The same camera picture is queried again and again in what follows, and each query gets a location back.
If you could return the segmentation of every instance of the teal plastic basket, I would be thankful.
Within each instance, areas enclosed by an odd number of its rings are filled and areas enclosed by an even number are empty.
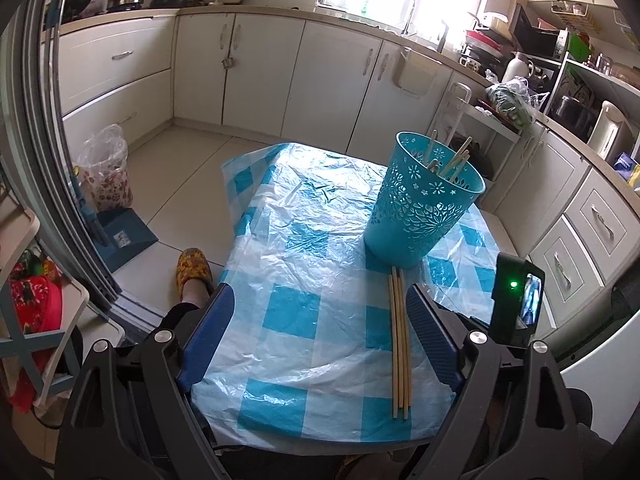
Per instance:
[[[396,135],[394,154],[364,231],[371,252],[401,269],[417,265],[485,190],[482,176],[469,163],[454,184],[427,170],[424,152],[429,143],[420,134]],[[437,158],[442,167],[455,154],[436,142],[429,159]]]

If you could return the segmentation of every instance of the blue gripper pad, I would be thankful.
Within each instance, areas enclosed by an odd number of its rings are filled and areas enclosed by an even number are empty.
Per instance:
[[[456,392],[464,381],[458,370],[458,349],[414,287],[406,293],[406,312],[438,379]]]
[[[180,391],[190,391],[204,377],[234,314],[235,303],[234,291],[225,283],[184,347],[182,370],[176,379]]]

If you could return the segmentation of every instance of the plastic tablecloth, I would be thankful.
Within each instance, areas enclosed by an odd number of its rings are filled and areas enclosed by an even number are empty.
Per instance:
[[[413,403],[392,418],[388,266],[362,233],[386,168],[279,144],[223,165],[236,309],[192,400],[220,444],[293,454],[427,441],[454,394],[410,327]],[[473,205],[405,271],[447,308],[489,321],[498,247]]]

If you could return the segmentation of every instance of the device screen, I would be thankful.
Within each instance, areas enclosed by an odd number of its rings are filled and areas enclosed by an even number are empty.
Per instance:
[[[520,309],[520,320],[523,325],[533,326],[538,321],[541,293],[542,280],[533,274],[527,274],[527,279],[524,284],[522,307]]]

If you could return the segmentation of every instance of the vegetable in plastic bag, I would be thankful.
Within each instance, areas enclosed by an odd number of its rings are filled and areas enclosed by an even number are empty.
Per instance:
[[[84,143],[76,163],[98,211],[131,206],[128,155],[127,141],[117,124],[107,126]]]
[[[523,77],[516,76],[506,83],[498,83],[486,90],[495,110],[508,118],[519,129],[529,126],[534,119],[532,110],[539,110],[548,93],[537,94],[529,89]]]

